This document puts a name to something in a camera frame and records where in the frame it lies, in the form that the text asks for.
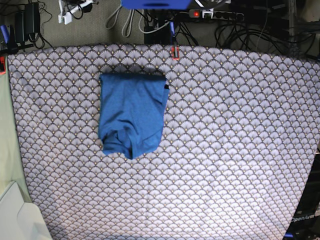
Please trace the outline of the blue long-sleeve T-shirt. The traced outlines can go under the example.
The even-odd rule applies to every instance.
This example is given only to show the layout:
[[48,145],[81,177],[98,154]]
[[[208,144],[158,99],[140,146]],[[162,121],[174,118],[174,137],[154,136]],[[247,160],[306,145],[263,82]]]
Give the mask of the blue long-sleeve T-shirt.
[[98,137],[105,155],[121,153],[130,160],[160,145],[170,89],[163,75],[100,75]]

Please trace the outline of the black power adapter brick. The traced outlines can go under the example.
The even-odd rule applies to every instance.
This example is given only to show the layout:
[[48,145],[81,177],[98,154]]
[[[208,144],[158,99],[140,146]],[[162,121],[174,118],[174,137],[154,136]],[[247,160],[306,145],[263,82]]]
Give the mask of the black power adapter brick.
[[40,33],[39,3],[30,2],[24,10],[14,15],[15,42],[22,44],[27,41],[34,43],[36,35]]

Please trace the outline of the red black table clamp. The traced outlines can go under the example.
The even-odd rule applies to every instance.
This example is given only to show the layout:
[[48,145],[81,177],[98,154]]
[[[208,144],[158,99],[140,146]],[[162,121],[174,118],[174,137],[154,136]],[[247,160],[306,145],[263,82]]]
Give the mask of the red black table clamp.
[[171,48],[171,56],[173,60],[180,59],[180,50],[178,45],[173,45]]

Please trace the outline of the blue box at top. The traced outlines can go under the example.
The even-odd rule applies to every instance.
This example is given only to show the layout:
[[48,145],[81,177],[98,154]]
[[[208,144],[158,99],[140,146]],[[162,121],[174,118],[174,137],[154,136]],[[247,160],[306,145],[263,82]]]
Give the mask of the blue box at top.
[[185,10],[191,0],[121,0],[121,5],[130,10]]

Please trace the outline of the fan-patterned table cloth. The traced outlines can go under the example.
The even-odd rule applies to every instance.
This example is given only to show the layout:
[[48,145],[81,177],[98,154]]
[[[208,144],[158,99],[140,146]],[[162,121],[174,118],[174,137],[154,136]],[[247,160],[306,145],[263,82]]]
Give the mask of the fan-patterned table cloth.
[[[182,46],[97,44],[8,57],[26,185],[55,240],[280,240],[320,141],[320,65]],[[105,155],[102,73],[169,87],[156,150]]]

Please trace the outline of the green cloth sheet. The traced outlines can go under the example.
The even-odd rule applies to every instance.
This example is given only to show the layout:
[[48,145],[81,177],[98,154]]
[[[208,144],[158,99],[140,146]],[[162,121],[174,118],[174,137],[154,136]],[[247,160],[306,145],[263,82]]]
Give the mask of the green cloth sheet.
[[16,182],[25,202],[31,202],[21,160],[9,74],[0,76],[0,192]]

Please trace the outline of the white plastic bin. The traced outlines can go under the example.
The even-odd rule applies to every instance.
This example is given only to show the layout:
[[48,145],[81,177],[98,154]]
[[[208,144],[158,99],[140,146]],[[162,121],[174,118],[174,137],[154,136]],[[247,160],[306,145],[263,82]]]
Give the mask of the white plastic bin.
[[40,209],[25,202],[18,184],[11,181],[0,195],[2,240],[50,240],[52,237]]

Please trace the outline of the black OpenArm case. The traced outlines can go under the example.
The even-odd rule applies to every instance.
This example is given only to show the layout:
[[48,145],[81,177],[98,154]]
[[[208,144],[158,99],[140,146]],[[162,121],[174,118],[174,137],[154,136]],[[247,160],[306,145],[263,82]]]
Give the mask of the black OpenArm case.
[[315,159],[306,182],[302,197],[285,240],[318,240],[320,238],[320,151]]

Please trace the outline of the black power strip red switch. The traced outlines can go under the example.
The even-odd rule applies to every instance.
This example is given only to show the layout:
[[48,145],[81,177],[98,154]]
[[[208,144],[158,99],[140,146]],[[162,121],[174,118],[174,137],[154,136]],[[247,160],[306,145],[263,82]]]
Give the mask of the black power strip red switch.
[[[187,13],[190,18],[203,19],[202,18],[202,10],[190,9]],[[245,20],[245,15],[243,13],[238,13],[238,12],[214,10],[214,18],[213,19],[204,19],[204,20],[222,20],[222,21],[243,22]]]

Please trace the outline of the blue handled clamp left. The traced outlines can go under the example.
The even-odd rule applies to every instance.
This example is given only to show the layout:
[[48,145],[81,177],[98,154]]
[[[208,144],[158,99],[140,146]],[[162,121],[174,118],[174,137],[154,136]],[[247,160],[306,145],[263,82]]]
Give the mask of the blue handled clamp left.
[[12,25],[9,26],[10,31],[8,30],[7,26],[5,24],[0,26],[1,33],[4,38],[4,42],[6,45],[6,49],[1,50],[0,54],[16,54],[19,51],[18,45],[15,41],[15,32]]

